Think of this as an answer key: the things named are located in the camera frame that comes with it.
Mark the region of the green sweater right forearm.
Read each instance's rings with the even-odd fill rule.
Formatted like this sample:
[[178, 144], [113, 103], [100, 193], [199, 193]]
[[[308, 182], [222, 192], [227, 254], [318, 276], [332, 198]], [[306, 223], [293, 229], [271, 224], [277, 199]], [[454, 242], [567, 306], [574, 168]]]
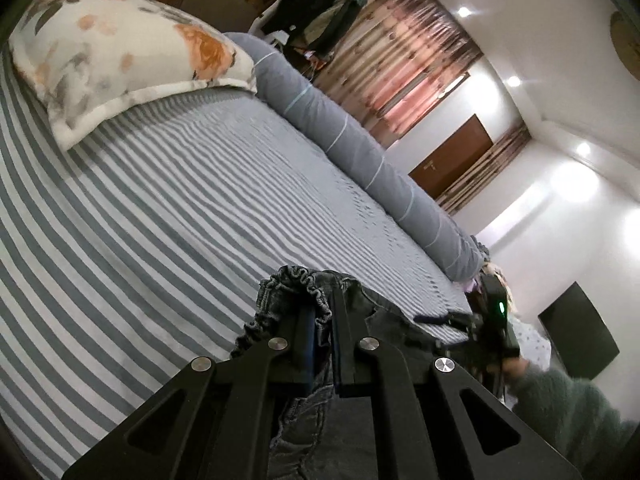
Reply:
[[502, 364], [513, 411], [585, 479], [639, 477], [639, 424], [625, 420], [599, 388], [523, 358]]

